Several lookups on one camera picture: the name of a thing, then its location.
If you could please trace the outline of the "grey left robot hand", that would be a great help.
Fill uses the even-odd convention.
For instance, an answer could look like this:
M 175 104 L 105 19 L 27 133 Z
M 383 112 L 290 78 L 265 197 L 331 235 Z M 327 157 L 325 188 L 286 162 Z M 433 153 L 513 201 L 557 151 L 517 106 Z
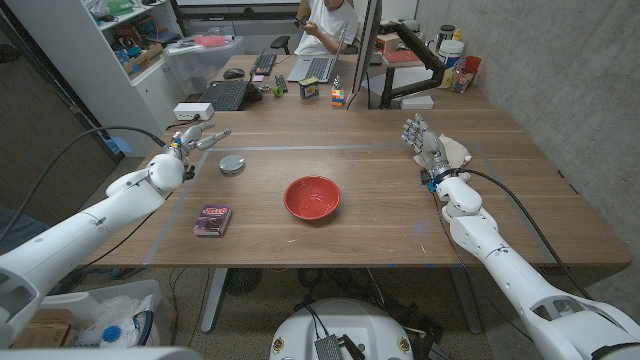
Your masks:
M 209 149 L 232 133 L 230 129 L 225 129 L 214 135 L 203 137 L 203 132 L 213 127 L 213 123 L 203 122 L 189 127 L 184 132 L 177 132 L 166 148 L 166 153 L 185 163 L 192 150 Z

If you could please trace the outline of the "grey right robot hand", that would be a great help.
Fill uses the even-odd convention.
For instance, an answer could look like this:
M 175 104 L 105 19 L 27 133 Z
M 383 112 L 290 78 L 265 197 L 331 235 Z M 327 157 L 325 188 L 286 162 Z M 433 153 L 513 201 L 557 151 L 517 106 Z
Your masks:
M 420 114 L 407 119 L 403 129 L 402 140 L 419 156 L 419 164 L 433 179 L 451 169 L 443 143 Z

